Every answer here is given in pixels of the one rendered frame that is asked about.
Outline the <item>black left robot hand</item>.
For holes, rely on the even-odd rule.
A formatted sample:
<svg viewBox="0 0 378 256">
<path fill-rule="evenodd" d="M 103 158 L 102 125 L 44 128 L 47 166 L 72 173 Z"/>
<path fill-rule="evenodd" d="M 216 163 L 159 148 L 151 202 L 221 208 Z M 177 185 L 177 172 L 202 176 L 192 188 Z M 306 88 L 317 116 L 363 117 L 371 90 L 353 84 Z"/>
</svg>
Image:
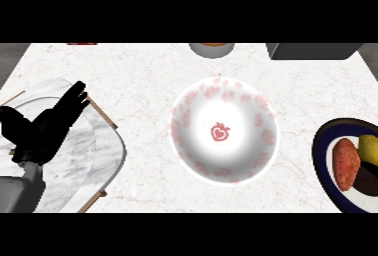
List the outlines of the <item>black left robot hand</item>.
<svg viewBox="0 0 378 256">
<path fill-rule="evenodd" d="M 52 108 L 29 121 L 21 112 L 0 106 L 1 135 L 15 144 L 12 161 L 46 164 L 55 157 L 69 128 L 89 106 L 86 84 L 77 81 Z"/>
</svg>

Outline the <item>white bowl with red print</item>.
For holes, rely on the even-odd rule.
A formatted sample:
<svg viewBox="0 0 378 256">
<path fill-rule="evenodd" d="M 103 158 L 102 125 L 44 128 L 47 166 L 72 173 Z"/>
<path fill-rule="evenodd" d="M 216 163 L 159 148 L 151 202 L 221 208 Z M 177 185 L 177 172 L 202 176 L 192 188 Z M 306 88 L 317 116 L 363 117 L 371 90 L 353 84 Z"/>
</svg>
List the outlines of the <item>white bowl with red print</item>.
<svg viewBox="0 0 378 256">
<path fill-rule="evenodd" d="M 266 96 L 235 78 L 195 82 L 173 104 L 168 139 L 183 168 L 199 180 L 221 187 L 251 183 L 279 151 L 279 124 Z"/>
</svg>

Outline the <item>blue rimmed white plate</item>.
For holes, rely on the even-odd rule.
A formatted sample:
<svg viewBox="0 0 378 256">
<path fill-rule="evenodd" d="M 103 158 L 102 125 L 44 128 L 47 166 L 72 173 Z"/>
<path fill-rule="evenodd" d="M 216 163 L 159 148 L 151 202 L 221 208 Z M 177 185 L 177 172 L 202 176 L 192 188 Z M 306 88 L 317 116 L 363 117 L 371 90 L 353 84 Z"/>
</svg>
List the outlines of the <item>blue rimmed white plate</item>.
<svg viewBox="0 0 378 256">
<path fill-rule="evenodd" d="M 378 137 L 378 126 L 354 118 L 337 118 L 319 128 L 312 146 L 313 166 L 323 190 L 344 213 L 378 213 L 378 166 L 362 162 L 354 184 L 341 191 L 334 178 L 332 148 L 347 138 L 359 144 L 360 135 Z"/>
</svg>

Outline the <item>yellow lemon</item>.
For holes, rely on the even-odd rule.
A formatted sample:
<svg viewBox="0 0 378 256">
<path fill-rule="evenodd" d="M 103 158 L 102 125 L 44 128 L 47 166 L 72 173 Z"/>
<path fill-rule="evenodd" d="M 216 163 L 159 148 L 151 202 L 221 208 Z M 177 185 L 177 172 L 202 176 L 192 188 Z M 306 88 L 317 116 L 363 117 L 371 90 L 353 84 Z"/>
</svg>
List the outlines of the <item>yellow lemon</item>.
<svg viewBox="0 0 378 256">
<path fill-rule="evenodd" d="M 359 137 L 359 154 L 365 162 L 378 166 L 378 137 L 362 135 Z"/>
</svg>

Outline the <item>white marble tray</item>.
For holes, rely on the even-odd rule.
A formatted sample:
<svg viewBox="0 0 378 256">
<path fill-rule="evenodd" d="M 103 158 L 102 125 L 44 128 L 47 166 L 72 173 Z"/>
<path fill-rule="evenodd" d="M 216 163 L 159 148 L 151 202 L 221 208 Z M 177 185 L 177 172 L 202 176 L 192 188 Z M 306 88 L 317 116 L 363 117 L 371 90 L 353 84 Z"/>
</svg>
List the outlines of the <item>white marble tray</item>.
<svg viewBox="0 0 378 256">
<path fill-rule="evenodd" d="M 52 108 L 71 87 L 63 79 L 49 79 L 0 103 L 34 120 Z M 35 213 L 81 212 L 115 178 L 125 160 L 125 145 L 97 109 L 89 105 L 74 123 L 59 151 L 43 166 L 46 190 Z"/>
</svg>

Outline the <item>grey cup with orange content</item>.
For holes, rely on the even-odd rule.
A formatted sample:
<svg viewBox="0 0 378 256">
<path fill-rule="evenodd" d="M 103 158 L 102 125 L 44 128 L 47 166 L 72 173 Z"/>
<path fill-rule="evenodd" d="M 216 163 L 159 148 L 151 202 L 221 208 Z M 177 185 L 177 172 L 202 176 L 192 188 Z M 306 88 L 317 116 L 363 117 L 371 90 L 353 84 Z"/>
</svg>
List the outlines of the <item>grey cup with orange content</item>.
<svg viewBox="0 0 378 256">
<path fill-rule="evenodd" d="M 233 43 L 226 43 L 221 46 L 208 46 L 201 43 L 190 43 L 192 51 L 204 58 L 217 59 L 224 57 L 233 50 Z"/>
</svg>

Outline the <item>dark grey box appliance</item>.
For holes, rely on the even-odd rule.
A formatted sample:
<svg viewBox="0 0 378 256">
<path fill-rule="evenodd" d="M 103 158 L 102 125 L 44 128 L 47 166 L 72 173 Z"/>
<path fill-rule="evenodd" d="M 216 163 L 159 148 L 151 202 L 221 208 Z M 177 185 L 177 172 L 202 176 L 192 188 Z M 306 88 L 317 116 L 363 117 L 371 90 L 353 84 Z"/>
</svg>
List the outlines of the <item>dark grey box appliance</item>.
<svg viewBox="0 0 378 256">
<path fill-rule="evenodd" d="M 362 43 L 267 43 L 272 60 L 345 60 Z"/>
</svg>

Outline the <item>orange sweet potato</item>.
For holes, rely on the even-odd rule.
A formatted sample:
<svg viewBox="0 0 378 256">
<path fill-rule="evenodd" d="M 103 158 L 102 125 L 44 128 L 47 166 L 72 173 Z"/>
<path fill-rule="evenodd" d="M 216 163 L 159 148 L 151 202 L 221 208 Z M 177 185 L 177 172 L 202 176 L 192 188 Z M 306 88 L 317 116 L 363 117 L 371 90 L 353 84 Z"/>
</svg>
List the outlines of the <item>orange sweet potato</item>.
<svg viewBox="0 0 378 256">
<path fill-rule="evenodd" d="M 332 149 L 334 178 L 341 191 L 347 191 L 356 180 L 360 156 L 353 142 L 343 138 Z"/>
</svg>

